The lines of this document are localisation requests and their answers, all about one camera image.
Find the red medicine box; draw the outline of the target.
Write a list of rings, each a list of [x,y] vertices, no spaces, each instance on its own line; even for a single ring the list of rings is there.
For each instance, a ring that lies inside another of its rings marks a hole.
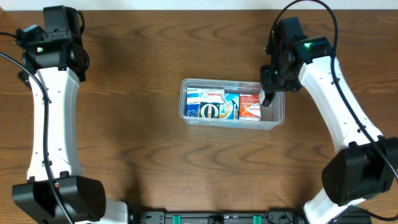
[[[254,121],[261,119],[261,107],[258,95],[239,95],[239,118],[241,120]]]

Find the blue Kool Fever box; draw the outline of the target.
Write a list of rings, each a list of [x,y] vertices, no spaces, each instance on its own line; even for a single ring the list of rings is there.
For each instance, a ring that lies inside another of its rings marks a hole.
[[[220,115],[219,119],[239,119],[239,95],[237,94],[227,94],[224,97],[224,103],[220,103]],[[188,104],[186,106],[187,116],[189,117],[199,117],[198,110],[199,104]]]

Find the green Zam-Buk box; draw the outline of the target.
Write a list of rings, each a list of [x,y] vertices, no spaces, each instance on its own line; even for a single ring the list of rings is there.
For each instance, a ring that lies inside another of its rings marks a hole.
[[[201,118],[218,118],[220,115],[220,104],[201,102],[198,116]]]

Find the white Panadol box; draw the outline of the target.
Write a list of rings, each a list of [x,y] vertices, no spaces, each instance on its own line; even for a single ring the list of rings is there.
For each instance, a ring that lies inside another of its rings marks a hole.
[[[187,103],[224,103],[224,89],[187,88]]]

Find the dark bottle white cap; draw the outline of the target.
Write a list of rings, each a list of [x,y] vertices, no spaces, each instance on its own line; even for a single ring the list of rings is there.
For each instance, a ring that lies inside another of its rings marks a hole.
[[[268,107],[271,105],[274,97],[274,92],[265,92],[264,90],[261,90],[259,93],[259,102],[263,107]]]

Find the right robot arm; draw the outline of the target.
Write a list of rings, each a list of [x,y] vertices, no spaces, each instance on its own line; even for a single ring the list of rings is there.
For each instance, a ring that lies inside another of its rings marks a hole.
[[[333,223],[393,183],[397,138],[385,138],[350,90],[326,37],[308,38],[296,18],[276,22],[261,68],[259,101],[269,106],[277,92],[306,89],[330,132],[335,157],[322,171],[322,190],[304,207],[307,223]]]

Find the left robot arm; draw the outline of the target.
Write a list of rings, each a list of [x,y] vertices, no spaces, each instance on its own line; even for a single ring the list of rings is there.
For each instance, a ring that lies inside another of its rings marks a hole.
[[[76,99],[90,65],[83,14],[53,6],[43,15],[43,27],[16,32],[23,50],[18,77],[33,94],[34,143],[27,181],[13,186],[12,199],[37,223],[127,223],[127,204],[85,177],[78,157]]]

